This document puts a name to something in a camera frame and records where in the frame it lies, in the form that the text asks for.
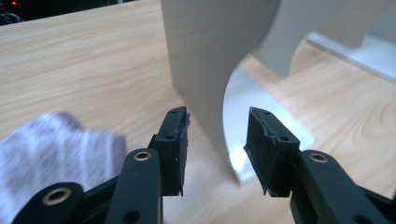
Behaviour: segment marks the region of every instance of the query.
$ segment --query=folded cloth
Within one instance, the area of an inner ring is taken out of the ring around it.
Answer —
[[[68,113],[43,114],[0,142],[0,223],[10,223],[43,188],[76,182],[91,189],[118,175],[125,137],[84,129]]]

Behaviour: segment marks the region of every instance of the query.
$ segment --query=light wood surface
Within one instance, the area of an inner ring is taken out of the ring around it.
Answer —
[[[307,45],[287,78],[251,57],[242,66],[315,135],[360,185],[396,187],[396,86]],[[165,112],[185,105],[173,89],[161,4],[142,0],[0,27],[0,137],[46,111],[146,147]],[[191,111],[185,196],[165,198],[166,223],[292,223],[289,199],[239,185]]]

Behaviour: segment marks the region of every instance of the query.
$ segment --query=cloth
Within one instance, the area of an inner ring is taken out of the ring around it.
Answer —
[[[0,142],[0,223],[10,223],[43,188],[76,182],[91,189],[118,175],[125,137],[83,128],[68,113],[46,113]]]

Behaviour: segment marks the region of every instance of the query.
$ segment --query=wooden table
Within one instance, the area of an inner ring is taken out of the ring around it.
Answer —
[[[315,135],[360,185],[396,188],[396,86],[307,45],[280,79],[247,57],[242,66]],[[146,147],[173,89],[159,0],[142,0],[0,27],[0,137],[47,111]],[[185,196],[164,200],[166,223],[292,223],[289,199],[239,185],[192,111]]]

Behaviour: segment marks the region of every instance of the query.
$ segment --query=bolt hole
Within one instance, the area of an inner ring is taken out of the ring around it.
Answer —
[[[372,220],[370,218],[363,216],[361,214],[356,214],[352,217],[352,219],[359,224],[372,224]]]
[[[288,142],[290,140],[288,137],[280,137],[279,139],[285,142]]]
[[[329,161],[325,156],[320,155],[320,154],[318,154],[318,153],[312,153],[312,154],[310,154],[310,155],[309,155],[309,158],[311,158],[311,160],[313,160],[313,161],[323,162],[323,163]]]
[[[42,203],[48,206],[52,206],[58,203],[62,203],[72,194],[72,190],[68,188],[57,188],[53,189],[49,193],[47,193]]]
[[[139,152],[134,155],[134,159],[136,161],[146,161],[151,157],[151,153],[149,152]]]
[[[126,224],[133,224],[133,223],[137,223],[140,219],[140,212],[133,210],[131,212],[126,213],[123,218],[122,221]]]

